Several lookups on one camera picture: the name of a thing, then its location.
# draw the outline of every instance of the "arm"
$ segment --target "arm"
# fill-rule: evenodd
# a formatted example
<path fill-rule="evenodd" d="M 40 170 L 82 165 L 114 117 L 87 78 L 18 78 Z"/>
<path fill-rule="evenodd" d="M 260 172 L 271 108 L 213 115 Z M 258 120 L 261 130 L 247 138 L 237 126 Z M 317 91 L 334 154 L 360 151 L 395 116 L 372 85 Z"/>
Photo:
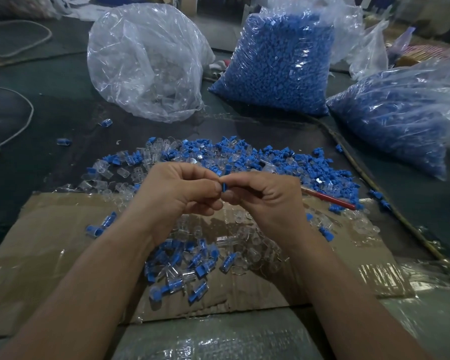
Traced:
<path fill-rule="evenodd" d="M 156 165 L 126 212 L 78 258 L 0 360 L 103 359 L 151 250 L 183 213 L 211 216 L 222 208 L 217 180 L 197 165 Z"/>
<path fill-rule="evenodd" d="M 229 187 L 222 199 L 249 211 L 290 255 L 336 358 L 431 359 L 308 224 L 298 179 L 246 172 L 220 181 Z"/>

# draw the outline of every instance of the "forearm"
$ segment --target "forearm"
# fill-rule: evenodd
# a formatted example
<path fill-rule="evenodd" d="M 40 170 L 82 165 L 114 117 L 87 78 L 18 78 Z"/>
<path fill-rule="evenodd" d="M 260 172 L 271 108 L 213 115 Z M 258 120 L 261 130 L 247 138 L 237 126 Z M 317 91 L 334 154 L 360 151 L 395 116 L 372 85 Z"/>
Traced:
<path fill-rule="evenodd" d="M 291 261 L 337 359 L 431 359 L 319 234 L 298 235 Z"/>
<path fill-rule="evenodd" d="M 78 258 L 0 359 L 102 359 L 153 248 L 118 220 Z"/>

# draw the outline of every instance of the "dark table surface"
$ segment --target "dark table surface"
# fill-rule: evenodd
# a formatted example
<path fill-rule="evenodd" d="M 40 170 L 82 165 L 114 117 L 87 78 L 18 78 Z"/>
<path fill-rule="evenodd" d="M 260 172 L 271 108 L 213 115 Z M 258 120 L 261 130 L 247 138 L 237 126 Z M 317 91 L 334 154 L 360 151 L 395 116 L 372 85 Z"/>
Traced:
<path fill-rule="evenodd" d="M 54 28 L 61 29 L 60 24 L 54 24 Z M 75 30 L 81 29 L 83 25 L 75 26 Z M 83 47 L 83 37 L 77 40 L 81 45 L 72 45 L 74 51 Z M 37 50 L 37 54 L 47 55 L 47 50 Z M 340 92 L 352 83 L 346 74 L 334 73 L 329 78 L 327 95 Z M 105 103 L 91 85 L 85 54 L 1 67 L 0 86 L 26 96 L 34 105 L 35 113 L 30 126 L 0 152 L 0 233 L 13 224 L 32 191 L 75 183 L 73 180 L 79 177 L 79 171 L 96 158 L 122 149 L 124 145 L 126 148 L 140 146 L 152 135 L 218 139 L 222 135 L 238 134 L 253 145 L 271 144 L 279 148 L 289 145 L 295 150 L 310 149 L 320 145 L 320 139 L 330 139 L 316 126 L 297 124 L 303 117 L 223 101 L 206 91 L 209 85 L 205 82 L 202 87 L 206 104 L 203 112 L 184 123 L 158 124 Z M 103 117 L 114 119 L 110 129 L 99 129 L 96 125 Z M 449 178 L 441 182 L 380 154 L 331 116 L 322 120 L 346 138 L 358 160 L 412 224 L 428 226 L 450 245 L 450 154 L 447 156 Z M 307 135 L 311 128 L 315 133 Z M 56 145 L 59 137 L 71 137 L 73 146 Z M 117 140 L 122 140 L 122 145 L 118 146 Z M 327 144 L 322 142 L 328 147 L 333 143 L 331 140 Z M 428 257 L 407 235 L 398 235 L 396 240 L 387 242 L 387 246 L 398 256 Z"/>

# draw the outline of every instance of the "hand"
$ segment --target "hand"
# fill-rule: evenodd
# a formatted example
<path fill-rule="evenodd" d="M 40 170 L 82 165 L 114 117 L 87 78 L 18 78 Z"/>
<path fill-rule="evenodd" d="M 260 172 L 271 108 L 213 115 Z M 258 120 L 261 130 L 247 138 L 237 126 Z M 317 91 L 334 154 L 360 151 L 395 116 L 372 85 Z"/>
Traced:
<path fill-rule="evenodd" d="M 220 182 L 228 186 L 222 200 L 250 212 L 264 235 L 283 249 L 291 239 L 301 240 L 304 231 L 311 230 L 298 178 L 252 171 L 222 176 Z"/>
<path fill-rule="evenodd" d="M 182 214 L 212 216 L 223 207 L 222 186 L 209 169 L 190 163 L 158 163 L 153 166 L 124 212 L 161 244 Z"/>

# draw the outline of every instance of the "white cable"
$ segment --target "white cable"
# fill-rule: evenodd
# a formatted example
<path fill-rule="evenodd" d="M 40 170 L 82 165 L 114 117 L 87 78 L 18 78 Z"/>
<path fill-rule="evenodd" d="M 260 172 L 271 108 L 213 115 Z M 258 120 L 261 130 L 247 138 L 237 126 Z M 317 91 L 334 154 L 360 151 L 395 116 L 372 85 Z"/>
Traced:
<path fill-rule="evenodd" d="M 28 104 L 30 105 L 30 108 L 31 108 L 31 110 L 30 110 L 30 116 L 28 116 L 28 120 L 27 120 L 25 126 L 22 127 L 20 130 L 18 130 L 15 134 L 13 134 L 12 136 L 10 136 L 9 138 L 7 138 L 6 140 L 3 140 L 3 141 L 0 143 L 0 146 L 2 146 L 3 144 L 8 143 L 8 142 L 9 142 L 10 140 L 12 140 L 13 138 L 16 138 L 17 136 L 19 136 L 19 135 L 20 135 L 20 134 L 28 127 L 28 125 L 30 125 L 30 121 L 32 120 L 32 116 L 34 115 L 35 108 L 34 108 L 34 105 L 32 105 L 32 103 L 28 100 L 28 98 L 26 98 L 26 97 L 25 97 L 24 95 L 22 95 L 21 93 L 18 93 L 18 92 L 15 91 L 15 90 L 11 90 L 11 89 L 5 88 L 5 87 L 0 87 L 0 89 L 6 90 L 6 91 L 11 91 L 11 92 L 16 93 L 18 96 L 20 96 L 20 97 L 23 98 L 25 101 L 27 101 Z"/>
<path fill-rule="evenodd" d="M 0 54 L 0 58 L 10 58 L 13 57 L 19 53 L 24 52 L 25 50 L 28 50 L 30 48 L 36 47 L 37 45 L 40 45 L 42 43 L 45 43 L 46 41 L 48 41 L 48 39 L 50 39 L 52 37 L 52 30 L 48 29 L 46 26 L 43 26 L 42 24 L 39 24 L 35 21 L 30 21 L 30 20 L 6 20 L 6 21 L 0 21 L 0 25 L 6 25 L 6 24 L 12 24 L 12 23 L 31 23 L 31 24 L 36 24 L 40 27 L 42 27 L 43 29 L 46 29 L 48 31 L 47 36 L 45 36 L 43 39 L 40 39 L 39 41 L 33 42 L 32 44 L 26 45 L 23 48 L 19 48 L 17 50 L 14 50 L 11 53 L 8 54 Z"/>

